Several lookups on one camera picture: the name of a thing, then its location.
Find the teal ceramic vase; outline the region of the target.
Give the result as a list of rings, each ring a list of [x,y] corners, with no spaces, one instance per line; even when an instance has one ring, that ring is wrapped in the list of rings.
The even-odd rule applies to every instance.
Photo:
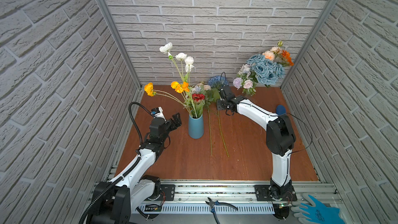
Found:
[[[188,133],[193,139],[200,139],[204,135],[203,116],[199,118],[189,116]]]

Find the blue hydrangea white bouquet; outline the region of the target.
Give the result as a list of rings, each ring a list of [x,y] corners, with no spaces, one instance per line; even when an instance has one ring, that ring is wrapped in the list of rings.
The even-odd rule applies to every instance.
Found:
[[[208,104],[208,109],[207,109],[208,110],[209,120],[210,120],[210,113],[209,113],[210,112],[210,106],[211,106],[212,103],[216,103],[217,100],[221,99],[221,96],[220,96],[218,90],[221,89],[221,87],[224,84],[228,84],[228,83],[227,83],[227,80],[222,77],[222,75],[221,76],[212,77],[212,78],[210,78],[208,80],[208,85],[210,86],[210,91],[208,93],[208,96],[209,96],[209,101],[208,102],[209,102],[209,104]],[[229,158],[230,155],[229,155],[229,152],[228,152],[226,140],[225,140],[225,137],[224,137],[224,134],[223,134],[223,130],[222,130],[221,117],[220,117],[219,113],[215,113],[215,114],[217,115],[217,118],[218,118],[219,133],[220,133],[220,137],[221,137],[221,140],[222,140],[222,143],[223,143],[223,147],[224,147],[224,150],[226,152],[227,157]]]

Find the clear glass vase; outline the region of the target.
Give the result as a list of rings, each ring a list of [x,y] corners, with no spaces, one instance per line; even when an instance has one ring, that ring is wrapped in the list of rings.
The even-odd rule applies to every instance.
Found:
[[[256,90],[255,90],[254,88],[251,88],[251,89],[243,89],[243,91],[242,91],[242,95],[243,95],[243,96],[246,96],[246,97],[253,96],[253,95],[255,95],[255,94],[256,94]]]

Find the orange white small bouquet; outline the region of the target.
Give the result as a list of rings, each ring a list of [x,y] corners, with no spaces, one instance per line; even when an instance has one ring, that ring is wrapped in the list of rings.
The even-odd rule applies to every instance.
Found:
[[[176,101],[177,103],[181,104],[184,109],[186,109],[189,113],[190,116],[194,115],[195,117],[198,115],[196,110],[194,109],[194,102],[192,98],[192,93],[190,91],[189,84],[187,82],[183,82],[180,84],[179,82],[172,82],[171,83],[171,88],[177,92],[178,94],[181,95],[183,100],[180,100],[176,96],[172,95],[171,93],[168,93],[166,91],[162,90],[155,90],[153,83],[148,83],[144,87],[144,91],[147,93],[148,96],[164,96],[169,99],[172,99]]]

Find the dusty blue rose bouquet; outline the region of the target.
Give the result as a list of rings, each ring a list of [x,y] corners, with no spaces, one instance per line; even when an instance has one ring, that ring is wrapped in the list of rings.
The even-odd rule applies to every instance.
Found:
[[[284,79],[286,74],[282,64],[266,59],[263,54],[253,55],[247,60],[247,64],[254,71],[257,82],[267,87]]]

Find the white poppy stem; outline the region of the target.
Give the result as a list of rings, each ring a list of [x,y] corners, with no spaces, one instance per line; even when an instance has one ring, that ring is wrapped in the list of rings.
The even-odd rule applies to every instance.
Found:
[[[176,56],[173,56],[171,54],[171,49],[173,47],[172,43],[167,43],[164,46],[161,46],[159,48],[159,51],[167,55],[168,59],[172,61],[174,66],[176,67],[178,71],[178,75],[180,76],[180,84],[183,82],[187,82],[190,87],[190,91],[192,93],[192,89],[190,86],[190,76],[191,76],[191,71],[194,69],[194,58],[191,56],[188,56],[185,53],[179,53]]]

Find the peach rose stem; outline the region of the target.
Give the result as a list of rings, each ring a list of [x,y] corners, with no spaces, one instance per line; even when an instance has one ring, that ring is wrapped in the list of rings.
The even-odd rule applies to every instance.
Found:
[[[262,55],[265,57],[265,59],[268,59],[270,61],[282,62],[283,60],[282,46],[283,46],[283,41],[279,40],[275,47],[272,47],[270,50],[263,52]]]

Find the orange gerbera stem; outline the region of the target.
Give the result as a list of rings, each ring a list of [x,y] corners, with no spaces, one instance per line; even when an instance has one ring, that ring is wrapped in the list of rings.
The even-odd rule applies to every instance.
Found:
[[[280,58],[281,58],[281,64],[283,65],[283,67],[290,67],[290,66],[294,66],[294,63],[292,62],[292,58],[289,52],[287,52],[286,50],[283,50],[280,53]]]

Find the pink white mixed bouquet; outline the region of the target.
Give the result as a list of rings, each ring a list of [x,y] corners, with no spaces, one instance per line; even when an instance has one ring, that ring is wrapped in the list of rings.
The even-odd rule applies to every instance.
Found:
[[[214,99],[214,92],[212,91],[212,87],[208,84],[204,84],[204,82],[200,82],[192,88],[192,94],[196,93],[205,95],[204,108],[207,108],[207,111],[209,112],[209,106]]]

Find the white lilac mixed bouquet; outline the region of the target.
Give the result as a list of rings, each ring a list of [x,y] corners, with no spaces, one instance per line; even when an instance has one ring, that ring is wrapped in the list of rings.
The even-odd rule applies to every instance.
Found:
[[[244,64],[237,73],[237,77],[233,80],[233,86],[236,89],[251,89],[256,90],[258,80],[256,73],[251,68],[250,64]]]

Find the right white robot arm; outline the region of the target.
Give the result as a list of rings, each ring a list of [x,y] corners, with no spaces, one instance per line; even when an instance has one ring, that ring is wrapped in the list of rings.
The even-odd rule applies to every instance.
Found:
[[[290,161],[296,136],[286,115],[278,115],[262,109],[242,95],[236,96],[228,85],[218,90],[217,110],[239,113],[260,125],[266,131],[266,146],[272,153],[273,174],[270,180],[270,193],[273,199],[280,200],[291,191]]]

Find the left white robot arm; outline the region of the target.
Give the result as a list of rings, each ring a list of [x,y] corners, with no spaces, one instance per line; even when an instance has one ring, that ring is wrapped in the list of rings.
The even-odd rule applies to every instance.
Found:
[[[160,108],[152,110],[154,118],[145,141],[136,150],[136,157],[110,181],[100,182],[93,199],[82,214],[81,224],[129,224],[131,214],[150,197],[158,198],[160,180],[146,171],[158,160],[165,149],[170,133],[181,126],[177,113],[165,119]]]

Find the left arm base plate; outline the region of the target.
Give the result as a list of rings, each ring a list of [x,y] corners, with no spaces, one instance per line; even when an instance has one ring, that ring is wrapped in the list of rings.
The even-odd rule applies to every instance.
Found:
[[[176,186],[174,184],[160,184],[155,186],[152,196],[147,198],[149,201],[174,201]]]

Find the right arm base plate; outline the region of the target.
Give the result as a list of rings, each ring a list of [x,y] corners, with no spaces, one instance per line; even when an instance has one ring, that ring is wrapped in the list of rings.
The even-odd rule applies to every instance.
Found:
[[[297,201],[292,185],[254,185],[257,201]]]

